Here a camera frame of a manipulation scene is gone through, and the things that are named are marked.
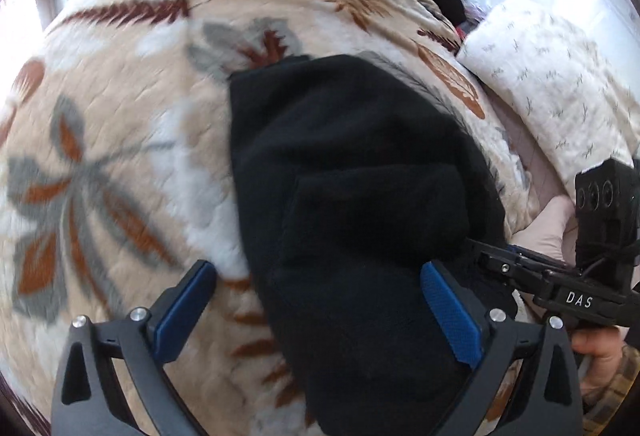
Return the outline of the right hand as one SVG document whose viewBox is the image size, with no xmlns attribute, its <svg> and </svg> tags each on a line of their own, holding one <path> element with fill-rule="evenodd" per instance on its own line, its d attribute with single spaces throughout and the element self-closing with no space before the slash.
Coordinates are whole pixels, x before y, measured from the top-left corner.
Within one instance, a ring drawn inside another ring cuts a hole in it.
<svg viewBox="0 0 640 436">
<path fill-rule="evenodd" d="M 580 329 L 572 334 L 572 349 L 590 358 L 585 376 L 580 380 L 582 399 L 593 402 L 614 378 L 623 357 L 623 336 L 616 326 Z"/>
</svg>

